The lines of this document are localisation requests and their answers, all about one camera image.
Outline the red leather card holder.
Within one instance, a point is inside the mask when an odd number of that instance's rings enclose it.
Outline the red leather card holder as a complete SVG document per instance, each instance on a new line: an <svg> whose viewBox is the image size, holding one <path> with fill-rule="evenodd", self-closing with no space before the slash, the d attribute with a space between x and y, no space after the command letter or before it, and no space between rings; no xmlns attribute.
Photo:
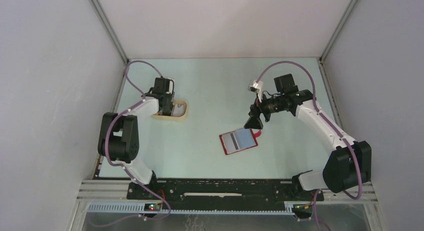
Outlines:
<svg viewBox="0 0 424 231"><path fill-rule="evenodd" d="M219 140L226 156L232 155L247 149L257 147L257 138L260 137L260 129L237 129L219 135Z"/></svg>

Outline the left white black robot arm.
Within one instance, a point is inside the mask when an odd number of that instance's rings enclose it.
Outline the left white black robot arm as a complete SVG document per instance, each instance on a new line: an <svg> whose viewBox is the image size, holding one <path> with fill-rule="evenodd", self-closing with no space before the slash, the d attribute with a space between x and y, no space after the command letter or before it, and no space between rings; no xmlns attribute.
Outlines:
<svg viewBox="0 0 424 231"><path fill-rule="evenodd" d="M173 110L175 80L155 78L154 85L141 100L120 113L106 112L102 116L97 151L113 167L121 167L134 183L141 183L138 192L145 199L153 199L158 185L151 181L152 169L138 157L139 128L153 115L170 116Z"/></svg>

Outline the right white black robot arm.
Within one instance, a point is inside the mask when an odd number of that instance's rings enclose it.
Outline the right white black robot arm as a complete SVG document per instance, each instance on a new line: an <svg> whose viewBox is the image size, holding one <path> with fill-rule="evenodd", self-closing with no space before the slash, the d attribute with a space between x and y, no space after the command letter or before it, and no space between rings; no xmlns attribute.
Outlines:
<svg viewBox="0 0 424 231"><path fill-rule="evenodd" d="M320 140L328 154L322 170L310 170L292 177L291 195L304 200L312 190L327 189L340 193L353 187L361 188L371 180L372 148L366 141L357 141L329 119L313 93L299 90L293 76L286 74L274 79L277 94L267 97L262 91L263 82L254 80L248 90L256 93L250 106L246 129L261 130L273 113L290 112L306 124Z"/></svg>

